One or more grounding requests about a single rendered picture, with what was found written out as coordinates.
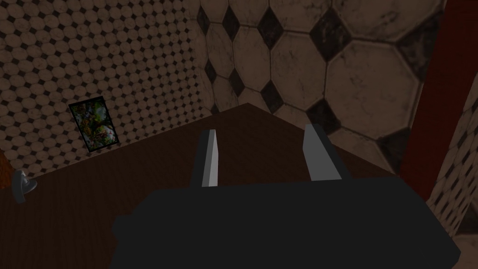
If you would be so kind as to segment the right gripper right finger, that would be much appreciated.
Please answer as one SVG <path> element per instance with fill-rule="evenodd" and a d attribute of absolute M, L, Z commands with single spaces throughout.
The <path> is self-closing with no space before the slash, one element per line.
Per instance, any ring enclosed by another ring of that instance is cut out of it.
<path fill-rule="evenodd" d="M 307 124 L 302 145 L 311 180 L 351 179 L 351 174 L 321 126 Z"/>

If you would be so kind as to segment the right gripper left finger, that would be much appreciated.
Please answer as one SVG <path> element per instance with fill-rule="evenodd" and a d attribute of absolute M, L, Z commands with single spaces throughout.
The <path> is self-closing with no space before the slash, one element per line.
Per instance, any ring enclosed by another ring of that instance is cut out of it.
<path fill-rule="evenodd" d="M 203 130 L 199 136 L 190 187 L 218 185 L 218 144 L 215 129 Z"/>

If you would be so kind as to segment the framed green picture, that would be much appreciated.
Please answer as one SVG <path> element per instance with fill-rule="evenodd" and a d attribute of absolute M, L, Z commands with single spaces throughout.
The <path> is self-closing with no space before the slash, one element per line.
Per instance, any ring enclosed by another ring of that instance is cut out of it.
<path fill-rule="evenodd" d="M 89 153 L 119 143 L 102 96 L 69 104 L 69 109 Z"/>

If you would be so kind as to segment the dark red door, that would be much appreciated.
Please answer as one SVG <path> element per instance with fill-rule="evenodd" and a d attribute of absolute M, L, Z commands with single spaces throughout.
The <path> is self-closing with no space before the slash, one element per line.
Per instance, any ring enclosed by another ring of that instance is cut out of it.
<path fill-rule="evenodd" d="M 400 177 L 423 200 L 433 190 L 478 72 L 478 0 L 447 0 Z"/>

